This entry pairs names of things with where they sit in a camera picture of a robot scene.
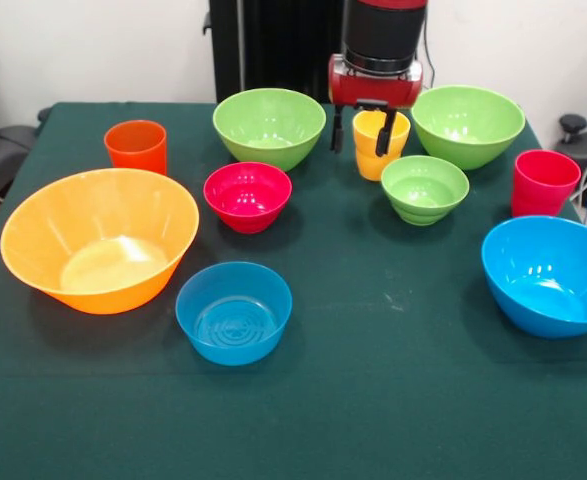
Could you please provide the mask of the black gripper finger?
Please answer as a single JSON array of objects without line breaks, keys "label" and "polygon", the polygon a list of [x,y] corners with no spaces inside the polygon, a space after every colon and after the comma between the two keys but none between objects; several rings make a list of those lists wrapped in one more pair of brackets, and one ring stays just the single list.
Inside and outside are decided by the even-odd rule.
[{"label": "black gripper finger", "polygon": [[340,153],[343,145],[343,105],[334,106],[332,137],[330,150],[334,153]]},{"label": "black gripper finger", "polygon": [[383,113],[385,114],[385,120],[379,130],[375,148],[375,154],[377,156],[388,154],[397,111],[394,109],[385,109]]}]

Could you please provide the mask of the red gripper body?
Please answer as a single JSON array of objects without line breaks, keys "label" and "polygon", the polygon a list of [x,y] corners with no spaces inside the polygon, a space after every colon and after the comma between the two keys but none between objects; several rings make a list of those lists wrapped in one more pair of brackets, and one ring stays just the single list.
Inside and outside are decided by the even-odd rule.
[{"label": "red gripper body", "polygon": [[403,109],[411,107],[422,90],[422,65],[413,60],[397,75],[372,75],[355,69],[341,54],[328,64],[328,94],[334,105]]}]

